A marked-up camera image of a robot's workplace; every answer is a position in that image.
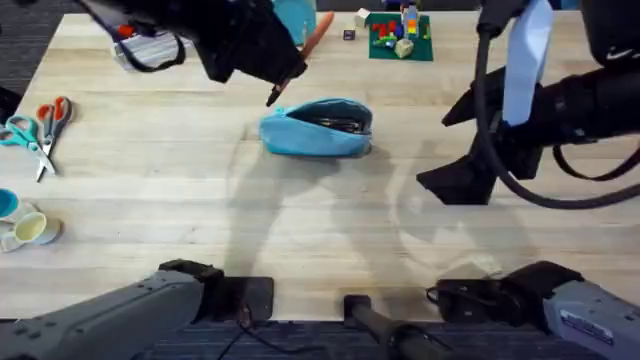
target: teal cup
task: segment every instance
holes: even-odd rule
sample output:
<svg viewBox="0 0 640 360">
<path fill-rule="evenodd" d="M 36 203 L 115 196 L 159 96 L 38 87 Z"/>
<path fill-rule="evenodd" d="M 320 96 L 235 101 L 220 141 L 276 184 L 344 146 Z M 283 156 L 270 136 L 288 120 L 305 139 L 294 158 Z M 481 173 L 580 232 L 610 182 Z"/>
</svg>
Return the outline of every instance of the teal cup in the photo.
<svg viewBox="0 0 640 360">
<path fill-rule="evenodd" d="M 18 198 L 13 191 L 0 189 L 0 222 L 15 224 L 36 208 Z"/>
<path fill-rule="evenodd" d="M 18 196 L 7 189 L 0 189 L 0 220 L 13 214 L 18 209 Z"/>
</svg>

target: scissors handle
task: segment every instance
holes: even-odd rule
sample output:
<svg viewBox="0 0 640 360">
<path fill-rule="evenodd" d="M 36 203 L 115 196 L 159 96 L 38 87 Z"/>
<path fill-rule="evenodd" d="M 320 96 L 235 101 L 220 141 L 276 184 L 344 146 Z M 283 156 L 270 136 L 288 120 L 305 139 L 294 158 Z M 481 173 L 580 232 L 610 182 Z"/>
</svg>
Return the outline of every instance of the scissors handle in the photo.
<svg viewBox="0 0 640 360">
<path fill-rule="evenodd" d="M 40 105 L 40 108 L 38 108 L 38 111 L 36 112 L 36 116 L 38 117 L 38 120 L 40 120 L 44 128 L 44 134 L 43 134 L 44 137 L 47 137 L 52 134 L 51 125 L 53 125 L 54 112 L 55 112 L 55 108 L 53 107 L 53 105 L 50 105 L 50 104 Z"/>
<path fill-rule="evenodd" d="M 38 146 L 38 124 L 33 118 L 12 116 L 7 120 L 5 130 L 0 132 L 0 145 L 18 145 L 30 148 L 30 144 Z"/>
<path fill-rule="evenodd" d="M 59 96 L 54 105 L 45 104 L 38 109 L 38 120 L 44 125 L 44 137 L 56 138 L 71 118 L 72 103 L 65 96 Z"/>
</svg>

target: green lego baseplate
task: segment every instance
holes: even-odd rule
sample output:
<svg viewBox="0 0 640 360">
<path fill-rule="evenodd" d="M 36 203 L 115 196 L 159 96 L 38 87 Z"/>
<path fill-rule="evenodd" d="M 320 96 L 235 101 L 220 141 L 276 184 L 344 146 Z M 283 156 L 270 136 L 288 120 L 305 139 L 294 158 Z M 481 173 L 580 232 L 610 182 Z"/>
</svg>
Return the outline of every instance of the green lego baseplate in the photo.
<svg viewBox="0 0 640 360">
<path fill-rule="evenodd" d="M 373 43 L 379 38 L 378 31 L 373 31 L 373 24 L 389 24 L 395 21 L 396 26 L 402 26 L 400 14 L 372 13 L 367 17 L 369 27 L 369 59 L 391 59 L 391 60 L 417 60 L 433 61 L 433 46 L 431 43 L 431 23 L 429 16 L 420 15 L 417 39 L 413 40 L 413 52 L 404 59 L 400 59 L 393 49 L 376 47 Z M 424 39 L 425 28 L 428 28 L 427 39 Z"/>
</svg>

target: wood grain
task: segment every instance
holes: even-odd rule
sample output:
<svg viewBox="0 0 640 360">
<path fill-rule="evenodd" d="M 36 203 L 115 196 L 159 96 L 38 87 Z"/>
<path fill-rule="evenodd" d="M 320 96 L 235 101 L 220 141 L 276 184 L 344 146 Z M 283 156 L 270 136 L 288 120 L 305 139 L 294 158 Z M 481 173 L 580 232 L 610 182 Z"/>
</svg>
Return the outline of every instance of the wood grain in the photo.
<svg viewBox="0 0 640 360">
<path fill-rule="evenodd" d="M 109 38 L 85 15 L 67 15 L 20 106 L 67 95 L 78 107 L 54 161 L 63 174 L 33 181 L 36 160 L 2 149 L 0 186 L 65 223 L 59 241 L 0 256 L 0 316 L 27 317 L 137 281 L 185 258 L 231 275 L 276 280 L 275 319 L 335 320 L 342 295 L 366 293 L 398 318 L 436 319 L 424 288 L 445 276 L 508 272 L 556 261 L 640 302 L 638 210 L 542 209 L 497 185 L 487 207 L 445 207 L 415 174 L 463 155 L 473 124 L 440 124 L 471 81 L 476 13 L 434 13 L 435 62 L 367 59 L 365 32 L 342 40 L 335 21 L 277 105 L 348 97 L 374 113 L 374 149 L 361 159 L 299 159 L 267 153 L 259 119 L 271 85 L 236 72 L 209 81 L 185 65 L 125 73 Z M 505 39 L 492 67 L 505 61 Z M 545 83 L 597 65 L 579 14 L 557 14 Z M 635 148 L 617 139 L 567 150 L 598 173 Z M 586 197 L 637 181 L 573 180 L 545 156 L 535 191 Z"/>
</svg>

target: pencil case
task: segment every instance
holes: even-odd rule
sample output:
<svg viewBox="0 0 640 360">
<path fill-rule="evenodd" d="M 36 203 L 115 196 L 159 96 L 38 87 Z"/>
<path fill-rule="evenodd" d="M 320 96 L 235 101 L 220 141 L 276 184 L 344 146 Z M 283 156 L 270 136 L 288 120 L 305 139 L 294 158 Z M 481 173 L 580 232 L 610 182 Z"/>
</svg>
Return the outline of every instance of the pencil case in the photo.
<svg viewBox="0 0 640 360">
<path fill-rule="evenodd" d="M 373 115 L 349 99 L 278 108 L 260 121 L 267 150 L 282 155 L 356 156 L 369 150 Z"/>
</svg>

